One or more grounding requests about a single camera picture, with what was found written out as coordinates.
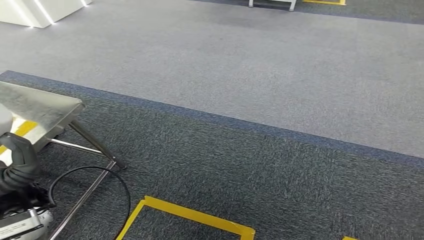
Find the metal stand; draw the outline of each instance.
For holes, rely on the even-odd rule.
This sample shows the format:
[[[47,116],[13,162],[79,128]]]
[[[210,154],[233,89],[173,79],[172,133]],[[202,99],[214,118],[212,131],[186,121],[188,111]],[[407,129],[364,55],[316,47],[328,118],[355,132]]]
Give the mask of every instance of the metal stand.
[[[106,157],[110,159],[110,163],[107,165],[107,169],[112,169],[115,165],[117,165],[120,169],[125,169],[126,166],[124,162],[114,156],[103,144],[101,144],[93,135],[91,135],[77,120],[73,120],[70,123],[70,127],[73,128],[77,133],[79,133],[83,138],[85,138],[89,143],[91,143],[96,149],[91,149],[88,147],[68,143],[65,141],[60,141],[57,139],[52,139],[51,142],[54,144],[58,144],[61,146],[65,146],[72,149],[77,149],[80,151],[84,151],[87,153],[99,155],[102,157]],[[54,230],[53,234],[50,236],[49,240],[54,240],[58,237],[59,233],[65,228],[66,224],[71,220],[71,218],[75,215],[77,210],[87,201],[89,196],[94,192],[94,190],[99,186],[99,184],[103,181],[103,179],[108,175],[108,171],[103,171],[100,176],[93,182],[93,184],[87,189],[87,191],[82,195],[82,197],[78,200],[75,206],[70,210],[68,215],[64,218],[64,220],[60,223],[60,225]]]
[[[249,0],[249,8],[253,8],[254,7],[254,0]],[[296,1],[297,0],[273,0],[273,1],[279,1],[279,2],[288,2],[291,3],[290,4],[290,8],[288,9],[289,12],[293,12],[295,10],[295,5],[296,5]]]

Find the carpet border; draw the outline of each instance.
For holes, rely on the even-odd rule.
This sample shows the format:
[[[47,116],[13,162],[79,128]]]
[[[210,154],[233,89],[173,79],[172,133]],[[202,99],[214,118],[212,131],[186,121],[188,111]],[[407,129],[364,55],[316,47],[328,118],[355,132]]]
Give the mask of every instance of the carpet border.
[[[350,154],[375,158],[382,161],[403,164],[413,167],[424,168],[424,158],[410,156],[398,152],[378,149],[370,146],[364,146],[356,143],[336,140],[328,137],[313,135],[309,133],[298,132],[294,130],[279,128],[275,126],[264,125],[251,121],[236,119],[228,116],[222,116],[214,113],[194,110],[186,107],[175,106],[168,103],[147,100],[133,96],[127,96],[119,93],[99,90],[67,82],[61,82],[35,75],[25,74],[7,70],[0,74],[0,81],[19,84],[37,84],[54,88],[70,89],[95,98],[102,98],[109,101],[120,102],[123,104],[135,105],[153,109],[159,112],[175,114],[196,120],[204,121],[210,124],[222,125],[230,128],[252,131],[259,134],[270,135],[279,138],[287,138],[302,143],[318,145],[320,147],[337,149]]]

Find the dark gray carpet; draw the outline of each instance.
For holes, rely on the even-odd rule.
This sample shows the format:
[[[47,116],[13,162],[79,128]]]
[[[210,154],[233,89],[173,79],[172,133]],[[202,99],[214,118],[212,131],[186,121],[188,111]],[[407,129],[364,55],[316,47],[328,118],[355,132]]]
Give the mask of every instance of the dark gray carpet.
[[[422,239],[421,158],[22,73],[5,72],[0,81],[81,98],[87,109],[80,121],[128,163],[120,174],[134,206],[149,195],[250,226],[256,240]],[[59,139],[85,145],[71,130]],[[101,157],[57,145],[39,158],[46,187],[65,170],[104,166]],[[76,172],[57,186],[57,218],[97,173]],[[124,197],[108,178],[60,239],[112,239],[124,219]],[[238,237],[146,208],[125,239]]]
[[[192,0],[219,4],[247,6],[248,0]],[[288,11],[290,3],[272,0],[254,0],[256,8]],[[372,19],[409,24],[424,24],[422,0],[346,0],[346,6],[302,2],[298,0],[296,12],[340,17]]]

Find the yellow floor marking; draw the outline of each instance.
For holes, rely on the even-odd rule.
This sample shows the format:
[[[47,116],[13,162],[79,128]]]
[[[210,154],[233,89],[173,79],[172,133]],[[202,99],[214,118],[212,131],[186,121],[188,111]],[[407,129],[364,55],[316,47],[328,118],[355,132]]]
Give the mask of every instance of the yellow floor marking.
[[[304,3],[331,4],[331,5],[346,6],[346,0],[339,0],[339,2],[321,1],[321,0],[303,0],[302,2],[304,2]]]
[[[240,235],[240,240],[253,240],[255,237],[255,230],[251,227],[244,226],[203,212],[192,210],[183,206],[179,206],[170,202],[162,201],[151,196],[145,196],[144,199],[142,199],[135,207],[134,211],[126,222],[125,227],[123,228],[119,236],[116,238],[116,240],[123,239],[124,235],[127,233],[128,229],[133,224],[137,215],[142,210],[143,206],[148,206],[182,218],[186,218],[198,223],[202,223],[208,226],[212,226]]]
[[[22,123],[18,129],[14,132],[14,134],[18,136],[25,136],[25,134],[29,133],[31,130],[33,130],[35,127],[37,127],[37,123],[33,121],[25,121]],[[7,150],[7,148],[3,145],[0,145],[0,155],[4,153]]]

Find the gray carpet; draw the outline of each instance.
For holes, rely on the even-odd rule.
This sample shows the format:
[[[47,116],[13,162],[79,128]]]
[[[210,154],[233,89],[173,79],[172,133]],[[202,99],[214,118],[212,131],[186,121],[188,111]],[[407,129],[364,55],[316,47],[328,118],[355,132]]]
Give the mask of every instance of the gray carpet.
[[[22,73],[8,71],[0,81],[83,99],[80,121],[128,163],[120,174],[134,205],[144,195],[156,197],[250,226],[256,240],[416,240],[424,234],[421,158]],[[85,144],[71,130],[59,139]],[[67,169],[104,164],[57,145],[39,158],[44,186]],[[57,186],[56,217],[95,173],[76,172]],[[109,178],[60,239],[111,239],[125,215],[123,194]],[[237,236],[146,208],[125,239]]]
[[[192,0],[208,3],[246,6],[248,0]],[[271,0],[254,0],[256,8],[288,11],[290,3]],[[323,14],[349,18],[372,19],[408,24],[424,24],[422,0],[346,0],[346,6],[302,2],[298,0],[296,12]]]
[[[101,0],[45,29],[0,33],[0,72],[424,157],[424,25]]]

